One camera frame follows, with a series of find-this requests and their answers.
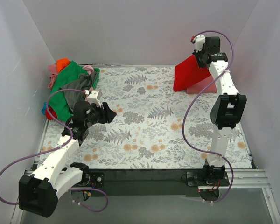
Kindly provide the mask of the floral patterned table mat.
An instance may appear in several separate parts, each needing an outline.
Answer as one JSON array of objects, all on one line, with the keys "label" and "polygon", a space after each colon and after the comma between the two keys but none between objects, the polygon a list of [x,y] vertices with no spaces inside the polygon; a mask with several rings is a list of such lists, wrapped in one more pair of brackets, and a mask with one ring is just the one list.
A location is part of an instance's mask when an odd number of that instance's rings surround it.
[{"label": "floral patterned table mat", "polygon": [[209,156],[217,95],[173,91],[173,67],[102,68],[102,101],[117,113],[96,124],[71,162],[90,168],[201,168]]}]

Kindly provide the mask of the orange t-shirt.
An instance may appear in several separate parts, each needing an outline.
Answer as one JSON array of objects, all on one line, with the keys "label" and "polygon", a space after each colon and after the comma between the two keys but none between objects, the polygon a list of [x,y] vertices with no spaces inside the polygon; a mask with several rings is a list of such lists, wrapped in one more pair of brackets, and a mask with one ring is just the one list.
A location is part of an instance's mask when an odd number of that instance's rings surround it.
[{"label": "orange t-shirt", "polygon": [[64,68],[66,68],[70,64],[70,60],[68,58],[58,59],[56,61],[56,69],[57,72],[60,73]]}]

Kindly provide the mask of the pink t-shirt in pile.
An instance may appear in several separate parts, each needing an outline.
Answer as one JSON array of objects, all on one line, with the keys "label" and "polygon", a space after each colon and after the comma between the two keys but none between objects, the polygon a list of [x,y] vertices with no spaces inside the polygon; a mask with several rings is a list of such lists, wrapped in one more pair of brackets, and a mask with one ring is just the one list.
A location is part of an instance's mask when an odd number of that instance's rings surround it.
[{"label": "pink t-shirt in pile", "polygon": [[49,78],[50,78],[50,83],[48,85],[48,88],[50,90],[52,90],[53,86],[54,86],[54,83],[56,81],[56,78],[58,76],[58,74],[60,73],[57,69],[57,64],[52,64],[52,65],[49,65],[48,66],[48,70],[50,72],[50,75],[49,75]]}]

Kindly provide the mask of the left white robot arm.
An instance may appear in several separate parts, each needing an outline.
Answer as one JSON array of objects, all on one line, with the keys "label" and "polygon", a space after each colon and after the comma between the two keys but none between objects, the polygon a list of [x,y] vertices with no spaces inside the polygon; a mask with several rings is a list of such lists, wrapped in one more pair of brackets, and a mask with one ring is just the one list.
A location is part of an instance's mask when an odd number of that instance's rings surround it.
[{"label": "left white robot arm", "polygon": [[59,198],[71,187],[95,186],[87,173],[87,165],[77,162],[70,164],[69,168],[65,165],[88,136],[89,127],[96,123],[109,124],[116,115],[106,102],[100,106],[87,101],[77,102],[73,116],[66,121],[61,133],[59,148],[50,153],[31,175],[23,175],[19,180],[19,208],[50,217]]}]

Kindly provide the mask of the green t-shirt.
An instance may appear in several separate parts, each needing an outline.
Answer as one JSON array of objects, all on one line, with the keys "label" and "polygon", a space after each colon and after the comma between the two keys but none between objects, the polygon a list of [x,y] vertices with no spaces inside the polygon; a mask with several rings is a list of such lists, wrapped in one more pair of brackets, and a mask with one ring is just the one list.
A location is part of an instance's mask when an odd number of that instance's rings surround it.
[{"label": "green t-shirt", "polygon": [[81,91],[95,88],[99,77],[99,69],[90,65],[83,67],[71,61],[57,76],[51,93],[55,93],[49,100],[49,105],[57,114],[57,119],[66,121],[73,113],[74,105],[85,100]]}]

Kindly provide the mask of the aluminium frame rail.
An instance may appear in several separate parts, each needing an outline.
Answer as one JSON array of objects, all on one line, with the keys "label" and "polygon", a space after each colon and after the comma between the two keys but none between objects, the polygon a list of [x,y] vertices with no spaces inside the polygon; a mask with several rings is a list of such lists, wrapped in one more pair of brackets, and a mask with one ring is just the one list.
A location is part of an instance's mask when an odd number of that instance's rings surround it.
[{"label": "aluminium frame rail", "polygon": [[[258,169],[235,169],[231,171],[227,169],[225,171],[227,175],[231,178],[230,185],[228,187],[217,187],[219,189],[227,189],[229,187],[233,188],[268,188],[269,183],[267,176],[263,170]],[[198,190],[210,190],[206,187],[199,187]]]}]

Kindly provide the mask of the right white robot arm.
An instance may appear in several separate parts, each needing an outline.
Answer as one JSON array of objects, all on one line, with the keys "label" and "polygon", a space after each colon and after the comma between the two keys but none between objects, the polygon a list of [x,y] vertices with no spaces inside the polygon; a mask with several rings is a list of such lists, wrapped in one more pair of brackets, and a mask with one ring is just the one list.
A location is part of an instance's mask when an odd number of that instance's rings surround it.
[{"label": "right white robot arm", "polygon": [[214,125],[210,155],[202,169],[190,174],[190,178],[195,185],[220,182],[228,185],[224,157],[231,131],[241,120],[247,98],[239,93],[233,83],[227,55],[220,51],[220,38],[198,35],[192,39],[192,43],[195,44],[193,54],[199,68],[207,68],[215,81],[218,98],[210,112]]}]

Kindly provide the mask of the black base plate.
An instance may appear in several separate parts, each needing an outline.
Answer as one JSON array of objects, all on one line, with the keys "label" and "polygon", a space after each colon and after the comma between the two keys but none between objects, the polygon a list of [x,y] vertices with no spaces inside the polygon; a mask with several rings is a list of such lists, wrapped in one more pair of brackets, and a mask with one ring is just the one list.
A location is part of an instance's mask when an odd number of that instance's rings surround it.
[{"label": "black base plate", "polygon": [[199,196],[198,188],[228,187],[231,178],[203,169],[88,169],[90,180],[108,196]]}]

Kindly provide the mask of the red t-shirt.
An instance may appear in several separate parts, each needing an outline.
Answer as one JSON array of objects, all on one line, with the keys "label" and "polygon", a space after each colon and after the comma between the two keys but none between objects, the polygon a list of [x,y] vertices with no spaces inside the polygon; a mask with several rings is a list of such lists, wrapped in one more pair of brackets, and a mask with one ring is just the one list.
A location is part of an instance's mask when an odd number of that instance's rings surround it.
[{"label": "red t-shirt", "polygon": [[199,68],[193,55],[175,66],[173,90],[183,91],[211,76],[206,67]]}]

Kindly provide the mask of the red garment in pile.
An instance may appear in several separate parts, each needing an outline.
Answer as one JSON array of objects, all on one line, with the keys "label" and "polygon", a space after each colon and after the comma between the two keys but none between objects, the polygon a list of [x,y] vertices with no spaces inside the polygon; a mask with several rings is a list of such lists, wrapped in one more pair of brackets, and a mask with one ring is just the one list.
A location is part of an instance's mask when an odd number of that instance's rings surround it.
[{"label": "red garment in pile", "polygon": [[49,107],[49,109],[45,111],[45,116],[48,120],[57,119],[57,114],[52,107]]}]

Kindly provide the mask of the blue t-shirt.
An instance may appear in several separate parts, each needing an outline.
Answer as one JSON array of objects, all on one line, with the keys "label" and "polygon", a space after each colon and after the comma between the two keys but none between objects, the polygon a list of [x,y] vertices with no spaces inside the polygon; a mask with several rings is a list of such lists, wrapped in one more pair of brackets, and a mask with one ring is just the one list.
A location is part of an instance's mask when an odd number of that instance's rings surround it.
[{"label": "blue t-shirt", "polygon": [[51,106],[50,106],[50,105],[47,106],[47,103],[44,102],[44,103],[43,103],[42,110],[41,110],[41,112],[42,112],[43,115],[46,115],[46,113],[47,113],[47,107],[48,107],[49,110],[51,109]]}]

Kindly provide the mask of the pink t-shirt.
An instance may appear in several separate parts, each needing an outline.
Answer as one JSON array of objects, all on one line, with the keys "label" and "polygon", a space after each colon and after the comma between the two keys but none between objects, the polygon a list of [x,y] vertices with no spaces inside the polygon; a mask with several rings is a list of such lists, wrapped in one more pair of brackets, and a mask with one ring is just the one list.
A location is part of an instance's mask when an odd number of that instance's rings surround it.
[{"label": "pink t-shirt", "polygon": [[48,88],[50,90],[52,90],[53,86],[54,86],[54,83],[56,81],[56,78],[58,76],[58,74],[60,73],[57,69],[57,64],[52,64],[52,65],[49,65],[48,66],[48,70],[50,72],[50,75],[49,75],[49,78],[50,78],[50,83],[48,85]]},{"label": "pink t-shirt", "polygon": [[[190,86],[186,89],[187,94],[198,94],[202,89],[204,89],[207,85],[213,82],[213,77],[209,76],[206,79],[194,84],[193,86]],[[217,88],[215,84],[213,83],[210,85],[204,93],[217,93]]]}]

